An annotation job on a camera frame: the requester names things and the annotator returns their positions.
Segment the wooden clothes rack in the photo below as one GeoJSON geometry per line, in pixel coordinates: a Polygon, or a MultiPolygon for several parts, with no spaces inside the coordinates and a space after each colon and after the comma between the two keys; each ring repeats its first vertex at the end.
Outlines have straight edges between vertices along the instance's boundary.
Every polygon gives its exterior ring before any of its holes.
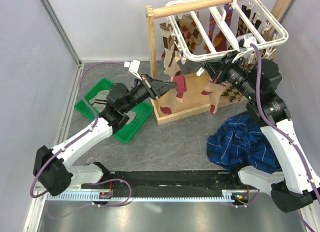
{"type": "MultiPolygon", "coordinates": [[[[224,4],[230,3],[232,0],[209,0],[209,7],[220,6],[224,4]]],[[[284,14],[285,10],[289,6],[289,3],[292,0],[276,0],[273,8],[269,10],[279,21],[280,18],[284,14]]],[[[149,40],[149,58],[150,58],[150,71],[153,77],[157,76],[157,65],[156,65],[156,31],[155,31],[155,20],[158,18],[165,18],[167,22],[167,16],[171,13],[165,10],[165,6],[163,8],[153,9],[151,6],[146,7],[146,17],[148,21],[148,40],[149,40]]],[[[268,56],[265,50],[259,49],[261,55],[264,59],[273,59],[275,51],[268,56]]],[[[257,61],[256,54],[253,53],[247,57],[243,58],[244,66],[248,69],[251,69],[257,61]]],[[[180,70],[183,65],[181,62],[178,63],[180,70]]],[[[206,87],[209,80],[213,80],[210,78],[207,72],[204,72],[201,76],[197,76],[196,72],[188,75],[184,75],[187,91],[183,95],[183,102],[177,108],[177,110],[169,115],[163,114],[160,111],[159,101],[152,100],[152,105],[154,107],[154,113],[158,124],[165,124],[175,120],[183,119],[195,114],[199,114],[202,112],[206,112],[210,110],[210,100],[208,96],[202,95],[202,90],[206,87]]],[[[229,101],[225,101],[222,97],[222,94],[219,99],[218,107],[226,106],[233,104],[229,101]]]]}

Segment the beige sock maroon purple stripes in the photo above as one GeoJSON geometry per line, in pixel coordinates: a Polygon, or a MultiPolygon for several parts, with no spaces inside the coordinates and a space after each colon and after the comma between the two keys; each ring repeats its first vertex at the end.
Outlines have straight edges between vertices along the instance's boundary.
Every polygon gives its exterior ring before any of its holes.
{"type": "Polygon", "coordinates": [[[209,97],[211,114],[215,114],[217,112],[220,96],[230,86],[231,84],[228,81],[224,81],[220,84],[215,83],[213,80],[208,81],[201,94],[209,97]]]}

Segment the white plastic clip hanger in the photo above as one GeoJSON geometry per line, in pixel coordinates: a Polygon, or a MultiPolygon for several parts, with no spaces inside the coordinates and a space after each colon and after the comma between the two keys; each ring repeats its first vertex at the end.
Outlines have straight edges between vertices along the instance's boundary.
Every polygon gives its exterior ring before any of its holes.
{"type": "Polygon", "coordinates": [[[265,50],[268,56],[275,51],[276,46],[284,44],[289,38],[285,28],[260,0],[232,0],[228,4],[214,7],[209,7],[208,2],[178,0],[166,4],[164,9],[171,13],[167,16],[166,24],[170,25],[174,51],[178,51],[180,56],[177,63],[184,64],[186,60],[202,62],[221,58],[228,52],[239,52],[237,37],[248,33],[255,36],[258,48],[265,50]],[[188,50],[175,20],[176,15],[188,14],[193,17],[202,35],[202,43],[196,46],[193,53],[188,50]],[[213,44],[208,38],[210,14],[216,21],[213,44]],[[205,51],[205,44],[210,53],[205,51]]]}

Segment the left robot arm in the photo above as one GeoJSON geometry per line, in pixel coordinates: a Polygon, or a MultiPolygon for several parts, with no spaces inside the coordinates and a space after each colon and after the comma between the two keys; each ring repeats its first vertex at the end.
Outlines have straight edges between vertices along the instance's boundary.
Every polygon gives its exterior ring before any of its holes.
{"type": "Polygon", "coordinates": [[[115,83],[109,89],[105,108],[94,121],[65,142],[52,148],[40,147],[35,156],[33,175],[45,191],[57,196],[68,187],[94,184],[106,188],[110,177],[100,163],[75,166],[74,162],[93,146],[121,130],[129,121],[128,112],[145,99],[157,100],[176,86],[147,74],[137,75],[134,86],[128,89],[123,83],[115,83]]]}

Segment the brown argyle sock left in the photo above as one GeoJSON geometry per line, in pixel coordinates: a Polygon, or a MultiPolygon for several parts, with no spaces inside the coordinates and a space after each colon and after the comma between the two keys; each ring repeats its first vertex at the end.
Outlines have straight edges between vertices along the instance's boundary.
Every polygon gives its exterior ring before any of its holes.
{"type": "Polygon", "coordinates": [[[228,87],[222,94],[222,98],[225,101],[229,101],[231,103],[239,103],[245,101],[246,98],[242,95],[236,88],[233,86],[228,87]]]}

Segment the green plastic tray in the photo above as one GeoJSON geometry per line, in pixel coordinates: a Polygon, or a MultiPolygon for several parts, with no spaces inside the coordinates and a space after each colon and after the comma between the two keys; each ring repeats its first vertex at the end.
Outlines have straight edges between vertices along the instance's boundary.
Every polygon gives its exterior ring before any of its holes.
{"type": "MultiPolygon", "coordinates": [[[[111,80],[107,78],[100,79],[86,94],[85,99],[92,99],[99,91],[108,90],[114,84],[111,80]]],[[[86,105],[83,99],[79,99],[74,108],[80,112],[84,117],[88,118],[90,121],[93,121],[95,118],[92,110],[86,105]]],[[[136,113],[135,120],[129,124],[125,125],[121,130],[119,130],[114,137],[118,139],[122,143],[129,143],[129,141],[135,136],[138,130],[142,127],[142,125],[148,120],[152,112],[154,111],[154,107],[144,101],[134,107],[131,111],[136,113]]]]}

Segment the blue plaid shirt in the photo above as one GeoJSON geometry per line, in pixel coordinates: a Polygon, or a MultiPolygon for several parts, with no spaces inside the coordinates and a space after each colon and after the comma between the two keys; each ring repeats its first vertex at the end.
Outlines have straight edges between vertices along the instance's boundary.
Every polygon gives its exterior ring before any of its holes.
{"type": "Polygon", "coordinates": [[[227,119],[207,140],[210,162],[231,171],[245,164],[267,173],[281,171],[281,166],[267,138],[248,111],[227,119]]]}

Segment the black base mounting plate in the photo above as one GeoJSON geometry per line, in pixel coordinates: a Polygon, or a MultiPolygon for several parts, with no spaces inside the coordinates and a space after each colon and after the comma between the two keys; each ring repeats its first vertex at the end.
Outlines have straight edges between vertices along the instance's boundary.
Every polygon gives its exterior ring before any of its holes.
{"type": "Polygon", "coordinates": [[[251,185],[241,183],[235,174],[225,170],[113,171],[104,174],[98,182],[116,178],[127,181],[132,188],[137,186],[186,185],[217,190],[247,191],[254,189],[251,185]]]}

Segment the cream brown striped sock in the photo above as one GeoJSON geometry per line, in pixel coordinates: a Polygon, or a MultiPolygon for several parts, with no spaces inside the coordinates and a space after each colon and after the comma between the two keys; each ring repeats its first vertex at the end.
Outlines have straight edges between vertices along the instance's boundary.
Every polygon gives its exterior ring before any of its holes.
{"type": "Polygon", "coordinates": [[[160,23],[159,27],[162,34],[162,41],[164,47],[161,59],[163,61],[164,68],[167,69],[171,66],[172,59],[175,56],[174,41],[171,36],[170,25],[167,25],[166,23],[160,23]]]}

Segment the grey sock black stripes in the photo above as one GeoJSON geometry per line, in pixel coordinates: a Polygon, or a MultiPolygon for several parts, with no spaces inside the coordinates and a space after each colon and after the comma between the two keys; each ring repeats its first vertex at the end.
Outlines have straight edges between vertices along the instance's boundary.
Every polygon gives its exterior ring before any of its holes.
{"type": "MultiPolygon", "coordinates": [[[[109,90],[102,90],[99,91],[92,99],[90,99],[89,103],[98,110],[97,113],[100,113],[106,106],[107,104],[107,96],[109,94],[109,90]]],[[[126,125],[131,124],[135,118],[136,118],[136,113],[129,111],[126,113],[126,115],[129,117],[129,120],[126,122],[126,125]]]]}

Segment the beige sock maroon toe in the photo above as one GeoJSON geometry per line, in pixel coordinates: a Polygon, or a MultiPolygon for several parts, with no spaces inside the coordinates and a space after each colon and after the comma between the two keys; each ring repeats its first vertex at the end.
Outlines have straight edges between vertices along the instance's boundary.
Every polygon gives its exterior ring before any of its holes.
{"type": "Polygon", "coordinates": [[[187,91],[187,83],[184,75],[178,75],[170,79],[175,82],[176,86],[168,91],[159,100],[159,108],[163,114],[169,115],[174,113],[183,102],[184,93],[187,91]]]}

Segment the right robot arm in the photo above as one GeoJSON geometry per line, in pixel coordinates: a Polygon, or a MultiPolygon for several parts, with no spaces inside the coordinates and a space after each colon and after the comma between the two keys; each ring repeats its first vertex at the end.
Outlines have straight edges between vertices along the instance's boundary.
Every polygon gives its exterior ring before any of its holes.
{"type": "Polygon", "coordinates": [[[291,114],[276,89],[282,76],[278,65],[259,59],[251,70],[227,53],[220,60],[201,63],[218,84],[229,82],[248,99],[246,109],[269,142],[280,172],[268,173],[252,165],[241,165],[229,176],[233,188],[251,185],[271,196],[283,212],[291,212],[320,198],[320,177],[313,171],[296,136],[291,114]]]}

